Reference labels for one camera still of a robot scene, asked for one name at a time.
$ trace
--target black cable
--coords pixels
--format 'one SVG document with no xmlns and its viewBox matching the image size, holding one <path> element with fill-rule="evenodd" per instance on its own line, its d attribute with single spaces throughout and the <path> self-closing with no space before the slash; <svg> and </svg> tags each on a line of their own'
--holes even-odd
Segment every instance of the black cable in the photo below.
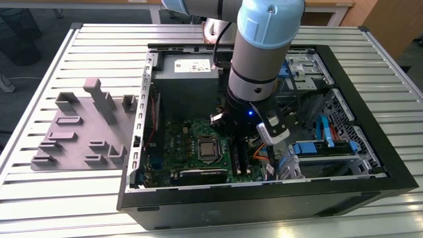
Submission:
<svg viewBox="0 0 423 238">
<path fill-rule="evenodd" d="M 294 80 L 293 80 L 293 76 L 292 76 L 292 72 L 290 72 L 290 68 L 289 68 L 289 65 L 288 65 L 288 62 L 285 62 L 285 68 L 286 68 L 286 71 L 288 71 L 288 75 L 289 75 L 289 79 L 290 79 L 290 83 L 292 83 L 292 87 L 293 87 L 293 92 L 294 92 L 294 97 L 296 97 L 296 115 L 298 115 L 298 112 L 300 112 L 300 107 L 301 107 L 301 99 L 300 99 L 300 96 L 298 96 L 298 92 L 297 92 L 297 88 L 296 88 L 296 84 L 294 84 Z"/>
<path fill-rule="evenodd" d="M 232 22 L 228 22 L 228 24 L 225 25 L 222 31 L 220 32 L 218 36 L 217 36 L 217 39 L 216 39 L 216 42 L 213 44 L 213 49 L 212 49 L 212 62 L 214 64 L 216 67 L 220 67 L 220 62 L 217 62 L 217 58 L 216 58 L 216 51 L 217 51 L 217 45 L 218 45 L 218 42 L 220 42 L 220 39 L 225 33 L 225 31 L 228 30 L 229 26 L 230 26 Z"/>
<path fill-rule="evenodd" d="M 12 85 L 12 83 L 9 83 L 8 85 L 5 84 L 5 81 L 4 81 L 4 78 L 2 78 L 2 73 L 1 73 L 1 71 L 0 71 L 0 77 L 1 77 L 1 82 L 2 82 L 2 84 L 5 85 L 5 87 L 10 86 L 10 85 Z"/>
<path fill-rule="evenodd" d="M 13 131 L 9 131 L 9 130 L 0 130 L 0 134 L 12 135 L 12 134 L 13 134 Z"/>
</svg>

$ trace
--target blue plastic clip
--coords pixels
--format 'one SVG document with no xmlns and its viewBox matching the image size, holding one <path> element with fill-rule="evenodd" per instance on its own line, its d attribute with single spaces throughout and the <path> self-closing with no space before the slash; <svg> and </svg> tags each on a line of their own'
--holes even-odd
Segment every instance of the blue plastic clip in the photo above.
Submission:
<svg viewBox="0 0 423 238">
<path fill-rule="evenodd" d="M 321 132 L 320 132 L 320 124 L 322 124 L 322 136 L 324 140 L 328 142 L 328 147 L 333 147 L 333 141 L 330 136 L 330 130 L 329 130 L 329 122 L 328 118 L 325 116 L 318 116 L 316 120 L 316 138 L 317 140 L 321 140 Z"/>
<path fill-rule="evenodd" d="M 313 142 L 300 142 L 298 148 L 301 150 L 301 154 L 316 154 L 317 149 Z"/>
<path fill-rule="evenodd" d="M 297 144 L 292 144 L 292 149 L 293 149 L 293 154 L 300 154 L 301 150 L 298 149 L 298 145 Z"/>
<path fill-rule="evenodd" d="M 350 146 L 350 149 L 352 149 L 352 152 L 357 152 L 357 145 L 356 145 L 356 142 L 352 140 L 349 141 L 349 146 Z"/>
</svg>

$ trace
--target slotted metal table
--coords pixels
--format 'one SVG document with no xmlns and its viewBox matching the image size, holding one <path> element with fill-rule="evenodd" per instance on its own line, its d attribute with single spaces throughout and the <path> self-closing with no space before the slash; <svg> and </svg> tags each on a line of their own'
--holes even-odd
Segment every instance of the slotted metal table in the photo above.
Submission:
<svg viewBox="0 0 423 238">
<path fill-rule="evenodd" d="M 415 237 L 423 235 L 423 95 L 371 34 L 357 28 L 301 27 L 293 44 L 329 45 L 420 188 L 340 217 L 146 232 L 116 211 L 120 170 L 34 172 L 36 147 L 60 92 L 88 96 L 98 77 L 112 96 L 138 94 L 148 43 L 201 43 L 192 25 L 84 24 L 70 29 L 0 156 L 0 234 L 82 237 Z"/>
</svg>

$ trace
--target wire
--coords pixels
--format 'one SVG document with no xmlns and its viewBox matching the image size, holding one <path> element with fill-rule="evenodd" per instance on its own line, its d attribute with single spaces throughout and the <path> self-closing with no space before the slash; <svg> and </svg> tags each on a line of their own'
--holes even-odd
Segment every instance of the wire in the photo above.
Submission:
<svg viewBox="0 0 423 238">
<path fill-rule="evenodd" d="M 253 159 L 268 160 L 266 157 L 257 155 L 262 147 L 264 147 L 264 144 L 260 145 L 258 149 L 257 149 L 256 152 L 253 153 L 253 155 L 252 155 L 252 158 L 253 158 Z"/>
<path fill-rule="evenodd" d="M 214 64 L 216 67 L 220 66 L 220 62 L 217 62 L 217 58 L 216 58 L 216 51 L 217 51 L 217 45 L 218 45 L 218 42 L 220 42 L 220 39 L 225 33 L 225 31 L 228 30 L 229 26 L 230 26 L 232 22 L 228 22 L 228 24 L 225 25 L 222 31 L 220 32 L 218 36 L 217 36 L 217 39 L 216 39 L 216 42 L 213 44 L 213 49 L 212 49 L 212 62 Z"/>
<path fill-rule="evenodd" d="M 153 98 L 152 98 L 152 96 L 150 96 L 150 111 L 152 111 L 152 131 L 150 131 L 150 134 L 149 134 L 149 138 L 148 138 L 146 144 L 144 146 L 144 150 L 145 150 L 145 147 L 148 146 L 148 144 L 150 142 L 153 131 L 156 130 L 156 115 L 154 115 L 154 110 L 153 110 Z"/>
<path fill-rule="evenodd" d="M 341 138 L 338 137 L 338 134 L 337 134 L 337 131 L 336 131 L 333 125 L 329 125 L 329 128 L 330 128 L 330 132 L 333 133 L 333 139 L 334 139 L 334 140 L 341 140 Z"/>
<path fill-rule="evenodd" d="M 13 131 L 9 131 L 9 130 L 0 130 L 0 134 L 12 135 L 12 134 L 13 134 Z"/>
<path fill-rule="evenodd" d="M 2 82 L 2 84 L 5 85 L 5 87 L 10 86 L 10 85 L 12 85 L 12 83 L 9 83 L 8 85 L 5 84 L 5 81 L 4 81 L 4 78 L 2 78 L 2 73 L 1 73 L 1 71 L 0 71 L 0 77 L 1 77 L 1 82 Z"/>
<path fill-rule="evenodd" d="M 14 77 L 14 78 L 8 78 L 8 79 L 20 79 L 20 78 L 32 78 L 32 79 L 42 80 L 42 78 L 37 78 L 37 77 Z"/>
</svg>

